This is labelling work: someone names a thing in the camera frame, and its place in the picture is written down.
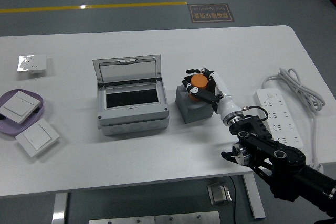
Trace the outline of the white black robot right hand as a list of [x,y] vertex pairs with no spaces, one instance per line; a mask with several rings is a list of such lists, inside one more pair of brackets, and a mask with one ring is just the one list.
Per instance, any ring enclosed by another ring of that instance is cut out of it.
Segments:
[[[220,118],[226,126],[231,126],[243,119],[240,107],[233,102],[229,89],[217,72],[206,68],[196,68],[186,70],[186,73],[188,76],[184,78],[182,84],[188,94],[210,104],[214,112],[221,116]],[[191,79],[197,74],[202,74],[207,79],[208,86],[206,89],[201,89],[192,84]]]

